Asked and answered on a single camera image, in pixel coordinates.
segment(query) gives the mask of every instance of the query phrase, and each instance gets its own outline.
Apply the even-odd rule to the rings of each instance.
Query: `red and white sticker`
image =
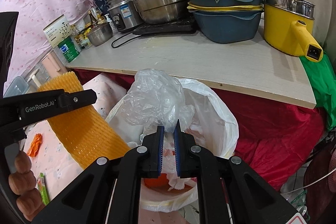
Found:
[[[300,213],[297,213],[286,224],[307,224],[307,222]]]

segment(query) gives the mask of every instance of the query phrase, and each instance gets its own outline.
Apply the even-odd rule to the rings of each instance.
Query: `pink curtain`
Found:
[[[65,15],[70,24],[82,19],[92,0],[0,0],[0,12],[19,11],[6,90],[19,75],[26,76],[51,49],[43,33],[50,22]]]

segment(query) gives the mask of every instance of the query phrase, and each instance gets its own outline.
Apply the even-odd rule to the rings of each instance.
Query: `green can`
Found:
[[[58,47],[69,63],[79,55],[71,37],[64,39],[60,44],[58,44]]]

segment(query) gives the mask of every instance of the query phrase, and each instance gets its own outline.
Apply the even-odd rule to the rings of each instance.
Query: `yellow electric pot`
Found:
[[[314,7],[305,0],[265,0],[265,40],[282,52],[320,62],[323,50],[311,35]]]

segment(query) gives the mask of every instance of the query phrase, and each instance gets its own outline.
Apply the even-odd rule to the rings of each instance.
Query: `green plastic bag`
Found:
[[[330,131],[336,126],[336,75],[329,57],[324,52],[318,63],[311,62],[304,56],[300,60],[313,89],[316,107],[323,107],[328,114],[326,128]]]

